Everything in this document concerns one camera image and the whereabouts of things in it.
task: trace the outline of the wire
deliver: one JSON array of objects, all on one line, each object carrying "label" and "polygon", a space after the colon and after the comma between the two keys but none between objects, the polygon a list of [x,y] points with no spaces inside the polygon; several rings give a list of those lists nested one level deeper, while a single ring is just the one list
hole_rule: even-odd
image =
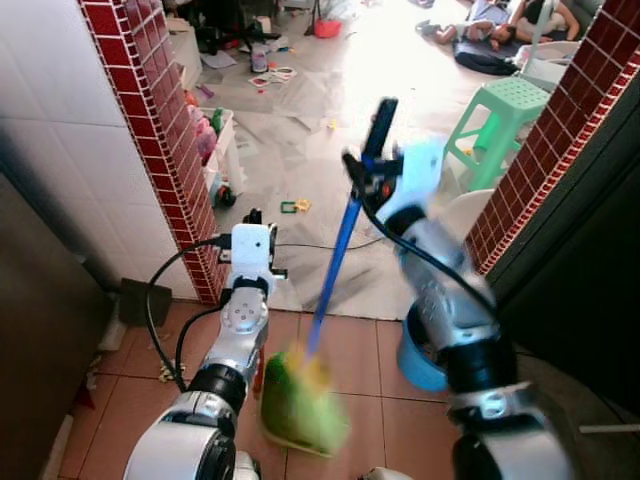
[{"label": "wire", "polygon": [[176,344],[176,375],[177,376],[174,377],[176,379],[176,383],[185,385],[184,378],[182,377],[182,370],[181,370],[182,346],[184,345],[184,339],[187,336],[187,333],[189,332],[189,328],[191,328],[191,326],[194,323],[196,323],[198,320],[200,320],[202,317],[206,317],[207,315],[210,315],[212,313],[216,313],[222,310],[226,303],[227,302],[225,301],[221,305],[196,313],[189,320],[187,320],[187,322],[182,326],[182,329],[180,330],[180,335],[178,336],[178,343]]},{"label": "wire", "polygon": [[180,368],[175,368],[175,365],[173,365],[171,363],[171,360],[169,360],[169,357],[167,357],[167,354],[162,349],[162,345],[160,345],[160,339],[158,338],[158,332],[156,331],[156,325],[155,325],[155,323],[153,321],[153,312],[151,311],[151,290],[153,289],[153,287],[156,284],[156,282],[158,281],[158,279],[173,264],[173,262],[175,262],[179,258],[183,257],[185,254],[187,254],[189,252],[193,252],[194,250],[197,250],[200,247],[204,247],[206,245],[213,246],[215,240],[216,240],[215,238],[210,238],[208,240],[202,240],[200,242],[194,243],[193,245],[191,245],[190,247],[185,248],[184,250],[180,250],[178,253],[176,253],[173,256],[171,256],[171,258],[169,258],[169,260],[164,262],[164,264],[162,264],[162,266],[156,271],[156,273],[153,274],[153,276],[151,277],[151,280],[149,280],[149,283],[147,283],[147,288],[145,289],[144,316],[145,316],[145,320],[147,322],[147,330],[149,330],[149,335],[151,336],[151,341],[153,342],[153,346],[155,347],[156,351],[158,352],[158,355],[160,356],[160,359],[162,360],[162,363],[164,364],[165,368],[169,371],[169,373],[175,379],[175,382],[178,385],[178,388],[180,389],[181,392],[186,392],[187,391],[187,386],[185,385],[184,380],[182,379],[182,375],[178,373]]},{"label": "wire", "polygon": [[484,295],[482,295],[480,292],[478,292],[478,290],[476,290],[471,285],[469,285],[467,283],[467,281],[458,274],[458,272],[456,272],[452,268],[450,268],[447,265],[445,265],[444,263],[442,263],[440,260],[435,258],[433,255],[425,252],[421,248],[415,246],[413,243],[410,243],[410,242],[406,241],[400,235],[398,235],[398,234],[392,232],[391,230],[389,230],[389,228],[387,228],[386,225],[384,225],[380,220],[378,220],[378,218],[376,217],[375,213],[371,209],[371,206],[369,206],[367,204],[367,202],[365,202],[363,200],[365,198],[365,195],[363,195],[363,193],[364,193],[363,190],[364,189],[361,188],[359,185],[357,185],[355,182],[354,182],[354,187],[357,189],[358,194],[359,194],[360,198],[362,199],[362,209],[364,210],[364,213],[366,214],[366,216],[369,219],[369,221],[378,230],[380,230],[380,232],[382,232],[387,238],[389,238],[392,242],[394,242],[398,246],[400,246],[400,247],[404,248],[405,250],[408,250],[409,252],[413,253],[417,257],[419,257],[422,260],[424,260],[425,262],[427,262],[429,265],[432,265],[433,267],[437,268],[442,273],[447,275],[449,278],[454,280],[469,295],[471,295],[473,297],[473,299],[476,300],[489,314],[491,314],[492,316],[496,315],[496,308],[491,304],[491,302],[489,302],[489,300],[487,300],[484,297]]},{"label": "wire", "polygon": [[[544,358],[539,357],[538,355],[534,355],[532,353],[516,351],[516,355],[522,355],[523,357],[535,358],[536,360],[540,360],[541,362],[549,363]],[[613,405],[611,405],[609,400],[604,398],[601,394],[596,392],[593,388],[591,388],[591,387],[589,387],[587,385],[585,385],[585,387],[587,387],[591,391],[591,393],[593,393],[596,396],[596,398],[598,400],[600,400],[600,402],[602,402],[602,404],[609,409],[609,411],[614,415],[614,417],[616,417],[618,419],[618,422],[620,422],[621,425],[629,425],[629,422],[627,422],[624,418],[622,418],[622,415],[620,415],[620,413],[615,409],[615,407]],[[631,432],[631,433],[634,436],[634,438],[638,442],[640,442],[640,435],[638,433],[636,433],[636,432]]]},{"label": "wire", "polygon": [[[347,248],[347,251],[349,250],[359,250],[360,248],[366,248],[369,247],[371,245],[373,245],[374,243],[378,243],[381,242],[382,240],[384,240],[384,237],[380,237],[380,238],[376,238],[375,240],[371,240],[369,242],[365,242],[362,245],[355,245],[353,247],[349,247]],[[276,247],[309,247],[309,248],[319,248],[322,250],[335,250],[335,247],[327,247],[326,245],[311,245],[311,244],[307,244],[307,243],[281,243],[279,245],[276,245]]]}]

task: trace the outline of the child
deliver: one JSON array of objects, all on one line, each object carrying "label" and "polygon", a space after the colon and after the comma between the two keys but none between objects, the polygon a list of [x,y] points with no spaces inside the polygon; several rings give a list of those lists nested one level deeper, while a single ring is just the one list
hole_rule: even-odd
[{"label": "child", "polygon": [[449,25],[444,29],[440,25],[432,25],[429,20],[418,25],[423,35],[433,35],[440,45],[450,43],[454,39],[460,41],[468,39],[472,42],[481,42],[489,39],[491,48],[496,52],[500,45],[510,44],[516,36],[516,27],[509,24],[496,25],[490,20],[478,20],[476,22],[464,22]]}]

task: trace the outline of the green plastic stool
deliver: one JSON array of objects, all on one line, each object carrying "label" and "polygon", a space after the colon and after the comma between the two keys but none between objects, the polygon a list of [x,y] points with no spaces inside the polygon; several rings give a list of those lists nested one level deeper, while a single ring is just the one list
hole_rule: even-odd
[{"label": "green plastic stool", "polygon": [[[453,153],[473,173],[470,190],[492,188],[503,173],[502,162],[509,150],[520,150],[516,137],[522,125],[534,120],[549,99],[549,93],[521,78],[509,77],[480,87],[449,137],[444,150]],[[491,113],[482,128],[464,132],[464,127],[478,105]],[[456,142],[478,135],[472,155],[467,155]]]}]

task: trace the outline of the red tile column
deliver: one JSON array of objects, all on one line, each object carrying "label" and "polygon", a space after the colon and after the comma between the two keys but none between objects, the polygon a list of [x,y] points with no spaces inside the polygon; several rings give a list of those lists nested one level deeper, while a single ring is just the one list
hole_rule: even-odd
[{"label": "red tile column", "polygon": [[571,167],[640,69],[637,0],[607,0],[560,85],[467,237],[493,268]]},{"label": "red tile column", "polygon": [[[78,0],[178,248],[216,229],[161,0]],[[185,255],[200,300],[217,302],[225,269],[212,249]]]}]

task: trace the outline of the blue bucket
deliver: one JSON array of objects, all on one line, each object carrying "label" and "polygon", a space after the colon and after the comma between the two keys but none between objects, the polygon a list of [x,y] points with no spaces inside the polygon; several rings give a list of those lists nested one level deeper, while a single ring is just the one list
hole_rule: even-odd
[{"label": "blue bucket", "polygon": [[402,322],[402,338],[396,354],[398,367],[413,386],[430,392],[441,392],[447,388],[447,375],[422,351],[420,344],[426,340],[426,334],[419,332],[423,331],[418,308],[413,305]]}]

